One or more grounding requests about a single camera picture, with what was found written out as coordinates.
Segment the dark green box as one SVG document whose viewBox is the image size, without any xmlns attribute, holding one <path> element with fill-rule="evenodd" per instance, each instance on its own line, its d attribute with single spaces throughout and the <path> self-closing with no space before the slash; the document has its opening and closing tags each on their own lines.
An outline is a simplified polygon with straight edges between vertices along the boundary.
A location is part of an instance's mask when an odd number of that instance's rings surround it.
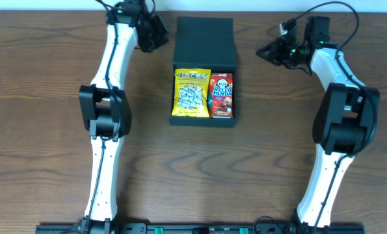
<svg viewBox="0 0 387 234">
<path fill-rule="evenodd" d="M 236 95 L 238 75 L 233 19 L 178 17 L 172 68 L 230 73 L 234 76 L 233 95 Z"/>
</svg>

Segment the yellow Hacks candy bag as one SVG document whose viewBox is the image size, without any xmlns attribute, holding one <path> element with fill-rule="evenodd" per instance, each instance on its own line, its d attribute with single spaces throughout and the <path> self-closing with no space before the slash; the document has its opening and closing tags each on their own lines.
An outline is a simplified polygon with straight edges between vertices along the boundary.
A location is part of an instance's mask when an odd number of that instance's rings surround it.
<svg viewBox="0 0 387 234">
<path fill-rule="evenodd" d="M 209 118 L 207 93 L 210 69 L 175 69 L 174 102 L 172 115 L 191 118 Z"/>
</svg>

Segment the red Hello Panda box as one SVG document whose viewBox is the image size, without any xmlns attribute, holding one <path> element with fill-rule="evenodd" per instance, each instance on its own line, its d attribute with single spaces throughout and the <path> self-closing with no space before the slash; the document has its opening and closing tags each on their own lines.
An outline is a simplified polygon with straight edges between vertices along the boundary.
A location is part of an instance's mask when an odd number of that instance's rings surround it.
<svg viewBox="0 0 387 234">
<path fill-rule="evenodd" d="M 212 73 L 209 80 L 208 110 L 210 118 L 233 118 L 234 76 L 232 73 Z"/>
</svg>

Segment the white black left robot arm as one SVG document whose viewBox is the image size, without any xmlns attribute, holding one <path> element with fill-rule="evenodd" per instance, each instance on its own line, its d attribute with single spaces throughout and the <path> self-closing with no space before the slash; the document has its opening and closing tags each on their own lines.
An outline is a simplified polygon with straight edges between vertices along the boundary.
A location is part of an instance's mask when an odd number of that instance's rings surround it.
<svg viewBox="0 0 387 234">
<path fill-rule="evenodd" d="M 79 89 L 85 129 L 91 137 L 92 175 L 85 215 L 75 233 L 112 233 L 118 206 L 116 180 L 132 113 L 125 93 L 127 69 L 135 49 L 151 53 L 168 42 L 168 31 L 145 1 L 120 1 L 106 9 L 107 40 L 95 77 Z"/>
</svg>

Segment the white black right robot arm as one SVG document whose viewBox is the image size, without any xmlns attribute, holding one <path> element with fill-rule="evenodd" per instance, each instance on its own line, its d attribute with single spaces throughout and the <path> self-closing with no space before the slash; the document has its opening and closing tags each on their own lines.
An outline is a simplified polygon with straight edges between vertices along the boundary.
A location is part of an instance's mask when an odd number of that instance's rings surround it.
<svg viewBox="0 0 387 234">
<path fill-rule="evenodd" d="M 361 224 L 332 224 L 331 211 L 346 170 L 371 142 L 377 128 L 380 94 L 359 81 L 338 44 L 324 38 L 302 44 L 277 38 L 256 55 L 288 69 L 307 63 L 325 95 L 312 125 L 315 162 L 308 187 L 289 222 L 255 224 L 258 233 L 364 233 Z"/>
</svg>

